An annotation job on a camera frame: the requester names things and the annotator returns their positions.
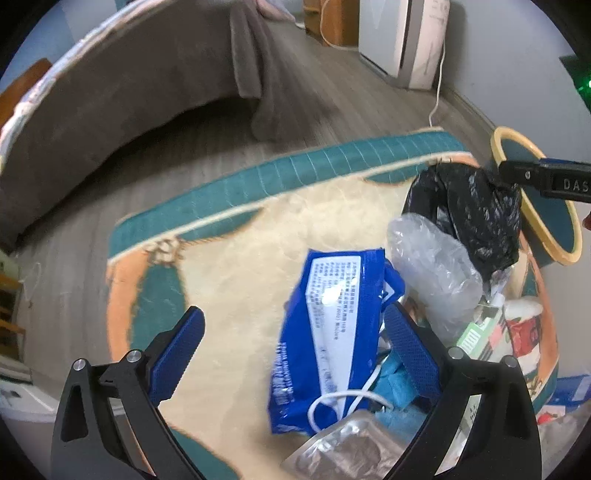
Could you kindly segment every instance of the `quilted mat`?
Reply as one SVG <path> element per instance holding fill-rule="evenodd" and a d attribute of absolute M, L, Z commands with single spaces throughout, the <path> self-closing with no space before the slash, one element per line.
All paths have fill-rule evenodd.
<path fill-rule="evenodd" d="M 384 247 L 412 179 L 442 158 L 474 162 L 439 130 L 294 154 L 198 187 L 115 228 L 107 269 L 113 360 L 144 349 L 187 306 L 205 313 L 205 337 L 160 412 L 206 477 L 290 478 L 279 465 L 306 439 L 271 436 L 266 407 L 284 303 L 306 253 Z M 544 305 L 537 320 L 543 360 L 530 382 L 535 398 L 556 376 L 556 334 L 524 239 L 522 247 L 512 288 L 517 297 L 531 288 L 527 293 Z"/>

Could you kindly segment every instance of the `textured blue pad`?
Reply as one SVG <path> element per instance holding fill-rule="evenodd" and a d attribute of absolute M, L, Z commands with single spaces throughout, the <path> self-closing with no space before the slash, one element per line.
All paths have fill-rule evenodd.
<path fill-rule="evenodd" d="M 204 334 L 205 317 L 194 309 L 152 367 L 148 396 L 155 407 L 173 396 Z"/>
<path fill-rule="evenodd" d="M 441 395 L 439 368 L 395 305 L 384 312 L 384 326 L 392 342 L 392 349 L 402 360 L 419 395 L 437 400 Z"/>

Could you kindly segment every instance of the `gray floor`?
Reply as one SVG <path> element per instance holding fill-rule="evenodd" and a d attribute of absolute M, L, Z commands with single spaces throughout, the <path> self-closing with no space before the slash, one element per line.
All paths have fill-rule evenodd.
<path fill-rule="evenodd" d="M 26 233 L 19 263 L 26 273 L 40 262 L 43 273 L 32 304 L 20 305 L 18 323 L 28 332 L 24 361 L 49 393 L 59 394 L 76 358 L 110 360 L 105 267 L 108 238 L 120 218 L 289 151 L 428 125 L 433 93 L 395 90 L 362 65 L 358 54 L 322 47 L 293 25 L 271 28 L 293 69 L 335 105 L 332 117 L 309 138 L 256 142 L 246 102 L 205 106 L 121 148 Z M 479 160 L 490 157 L 489 135 L 476 115 L 442 100 L 434 120 Z M 33 284 L 29 278 L 27 286 Z"/>

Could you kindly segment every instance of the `white air purifier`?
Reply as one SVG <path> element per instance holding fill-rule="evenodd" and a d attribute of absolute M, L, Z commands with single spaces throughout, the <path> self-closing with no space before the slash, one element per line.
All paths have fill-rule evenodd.
<path fill-rule="evenodd" d="M 361 59 L 396 87 L 430 90 L 449 0 L 361 0 L 359 9 Z"/>

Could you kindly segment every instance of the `gray blanket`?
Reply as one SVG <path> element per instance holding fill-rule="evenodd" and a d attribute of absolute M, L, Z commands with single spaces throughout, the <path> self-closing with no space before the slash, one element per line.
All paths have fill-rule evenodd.
<path fill-rule="evenodd" d="M 252 133 L 287 140 L 304 135 L 322 104 L 283 62 L 251 0 L 161 1 L 55 77 L 0 145 L 4 248 L 115 150 L 181 112 L 257 99 Z"/>

